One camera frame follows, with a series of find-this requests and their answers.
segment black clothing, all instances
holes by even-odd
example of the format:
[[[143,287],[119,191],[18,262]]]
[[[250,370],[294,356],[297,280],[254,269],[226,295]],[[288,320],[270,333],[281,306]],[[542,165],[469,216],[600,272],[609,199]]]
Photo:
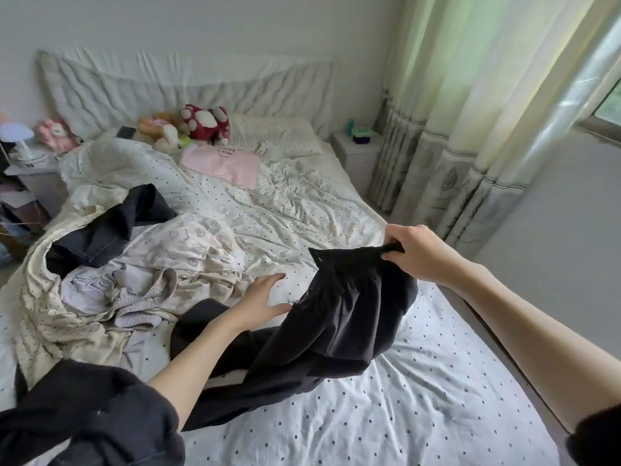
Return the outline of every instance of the black clothing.
[[[620,465],[621,406],[581,421],[567,438],[567,450],[579,466]]]
[[[61,360],[0,413],[0,464],[22,465],[72,438],[51,465],[182,465],[178,424],[170,403],[129,371]]]
[[[242,384],[203,391],[184,430],[219,425],[260,406],[311,391],[324,378],[360,375],[394,341],[413,304],[416,280],[379,256],[399,244],[354,250],[310,250],[319,271],[280,327],[244,332],[212,376],[248,372]],[[174,358],[228,307],[208,299],[177,322]]]
[[[134,227],[160,224],[176,215],[154,185],[133,187],[123,203],[52,243],[45,256],[47,269],[64,278],[81,265],[100,268],[123,253]]]

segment mattress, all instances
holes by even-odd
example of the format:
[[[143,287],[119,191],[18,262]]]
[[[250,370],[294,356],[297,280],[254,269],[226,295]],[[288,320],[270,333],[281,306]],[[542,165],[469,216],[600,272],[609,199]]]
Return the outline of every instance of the mattress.
[[[265,160],[256,191],[179,168],[157,152],[129,158],[131,150],[115,151],[118,156],[82,150],[61,167],[74,207],[89,204],[93,183],[148,182],[178,211],[217,216],[236,234],[247,273],[287,273],[270,297],[280,303],[299,298],[312,279],[308,247],[382,240],[384,220],[357,195],[332,149],[323,148],[321,155]],[[11,338],[20,272],[0,290],[3,409],[14,403]],[[167,363],[172,328],[162,323],[141,350],[128,354],[141,379]],[[182,437],[187,465],[558,464],[556,445],[516,379],[426,282],[393,347],[364,374],[326,380],[312,392]]]

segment white curtain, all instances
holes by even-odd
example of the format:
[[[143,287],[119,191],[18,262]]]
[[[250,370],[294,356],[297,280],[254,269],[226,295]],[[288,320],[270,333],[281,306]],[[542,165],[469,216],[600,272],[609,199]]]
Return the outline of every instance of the white curtain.
[[[473,256],[621,54],[621,0],[407,0],[369,198]]]

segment lamp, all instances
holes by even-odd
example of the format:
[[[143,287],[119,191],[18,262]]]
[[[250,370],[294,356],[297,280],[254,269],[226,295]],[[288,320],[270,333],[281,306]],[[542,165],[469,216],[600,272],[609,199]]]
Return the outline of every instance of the lamp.
[[[3,142],[14,142],[17,160],[26,166],[35,166],[47,159],[42,150],[33,150],[26,145],[26,140],[32,139],[35,133],[27,126],[19,122],[5,122],[0,124],[0,140]]]

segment pink cloth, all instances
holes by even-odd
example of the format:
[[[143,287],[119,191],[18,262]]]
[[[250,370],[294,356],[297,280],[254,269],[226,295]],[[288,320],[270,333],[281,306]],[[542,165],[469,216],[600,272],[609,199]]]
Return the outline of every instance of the pink cloth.
[[[256,186],[259,161],[254,153],[221,145],[191,144],[181,156],[183,166],[250,189]]]

